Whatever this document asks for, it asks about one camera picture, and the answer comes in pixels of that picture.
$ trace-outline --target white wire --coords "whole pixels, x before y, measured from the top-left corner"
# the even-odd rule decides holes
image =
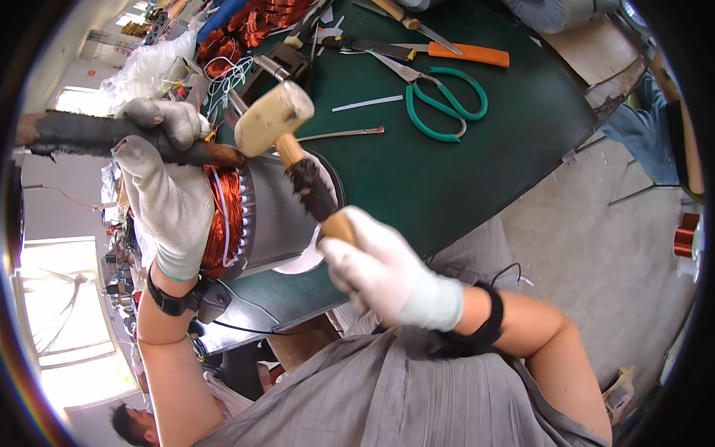
[[[223,221],[224,221],[224,228],[226,229],[226,243],[224,244],[224,255],[223,258],[221,259],[221,263],[223,264],[224,267],[231,267],[234,262],[238,260],[238,253],[231,259],[230,261],[227,259],[228,258],[228,240],[231,236],[231,233],[229,231],[229,225],[228,225],[228,209],[226,208],[226,199],[223,196],[223,189],[221,188],[221,181],[219,180],[219,175],[216,172],[216,168],[211,166],[211,170],[214,172],[214,178],[216,179],[216,187],[219,190],[219,196],[221,197],[221,208],[223,209]]]
[[[220,77],[212,78],[206,72],[206,67],[208,67],[209,64],[218,59],[225,60],[226,62],[228,62],[231,65],[231,68],[225,71]],[[248,73],[252,65],[252,57],[241,58],[236,64],[234,64],[233,62],[231,62],[231,59],[224,56],[218,56],[214,59],[211,59],[208,64],[204,66],[204,75],[210,81],[208,94],[211,100],[209,101],[209,106],[206,113],[206,118],[208,118],[210,122],[216,122],[219,104],[223,103],[223,107],[227,107],[228,104],[226,95],[228,94],[228,92],[234,89],[239,84],[243,84],[244,82],[246,82],[246,73]]]
[[[268,315],[269,317],[271,317],[271,319],[272,319],[273,321],[275,321],[276,323],[280,324],[280,321],[278,321],[278,320],[276,319],[276,317],[274,317],[273,315],[271,315],[270,312],[268,312],[267,310],[265,310],[264,308],[262,308],[261,306],[259,306],[259,305],[256,304],[256,303],[251,303],[250,301],[244,300],[243,298],[241,298],[240,296],[238,296],[238,294],[237,294],[236,292],[234,292],[229,286],[227,286],[226,283],[224,283],[223,281],[221,281],[221,280],[216,280],[216,281],[218,281],[218,282],[221,283],[225,288],[227,288],[228,291],[231,292],[231,295],[235,296],[236,298],[238,298],[239,300],[243,301],[244,303],[247,303],[247,304],[250,304],[251,306],[255,306],[255,307],[259,308],[260,310],[262,310],[263,312],[265,312],[266,315]]]
[[[63,196],[65,196],[65,197],[67,198],[67,200],[69,200],[70,202],[74,203],[75,205],[79,205],[80,207],[87,208],[88,210],[93,210],[93,209],[94,209],[94,208],[90,207],[89,205],[85,205],[84,203],[79,202],[79,201],[73,199],[72,197],[68,196],[63,190],[61,190],[61,189],[59,189],[59,188],[53,188],[53,187],[50,187],[50,186],[44,186],[44,185],[42,185],[42,186],[35,187],[35,188],[25,188],[25,189],[29,189],[29,190],[38,189],[38,190],[55,190],[55,191],[59,191]]]

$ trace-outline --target wrist strap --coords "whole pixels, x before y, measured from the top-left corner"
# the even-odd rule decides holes
[[[474,334],[464,336],[453,331],[442,333],[431,330],[427,337],[427,353],[431,358],[471,357],[496,352],[492,346],[501,337],[501,322],[504,318],[504,303],[501,296],[489,284],[479,281],[474,287],[486,290],[491,299],[489,318]]]
[[[149,289],[149,294],[154,298],[157,307],[161,309],[163,313],[171,315],[172,317],[178,317],[183,314],[186,309],[197,312],[201,299],[206,295],[209,286],[209,281],[205,279],[205,277],[202,277],[186,295],[181,298],[176,298],[167,295],[163,290],[154,285],[151,268],[147,273],[147,288]]]

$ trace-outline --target window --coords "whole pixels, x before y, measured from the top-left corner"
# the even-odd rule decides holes
[[[105,117],[109,111],[107,98],[96,89],[64,87],[57,95],[55,110]]]
[[[53,406],[82,406],[138,389],[100,293],[94,237],[25,242],[16,284]]]
[[[144,17],[138,14],[132,14],[131,12],[125,12],[115,23],[119,26],[124,26],[129,22],[133,21],[135,24],[143,25],[145,23]]]

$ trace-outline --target orange-handled knife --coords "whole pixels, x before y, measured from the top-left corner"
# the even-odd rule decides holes
[[[453,44],[462,54],[455,54],[437,42],[429,44],[391,44],[402,48],[411,48],[417,52],[426,52],[430,56],[450,57],[452,59],[464,59],[466,61],[483,62],[484,64],[496,65],[499,67],[509,67],[509,53],[498,49],[484,48],[483,46]]]

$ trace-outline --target black tool handle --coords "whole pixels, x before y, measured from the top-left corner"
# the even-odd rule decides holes
[[[315,24],[320,20],[322,13],[332,5],[333,1],[334,0],[318,0],[316,5],[308,9],[298,22],[298,25],[290,31],[290,34],[288,34],[288,37],[285,38],[283,43],[295,49],[301,49],[304,43],[312,39],[313,33],[315,32]]]
[[[31,142],[22,144],[37,155],[63,153],[111,158],[113,147],[128,135],[138,135],[153,144],[166,163],[241,167],[245,161],[233,146],[201,140],[194,142],[186,151],[177,151],[161,129],[144,129],[128,119],[91,117],[68,112],[20,117],[18,132],[27,135],[32,129],[35,135],[30,139]]]

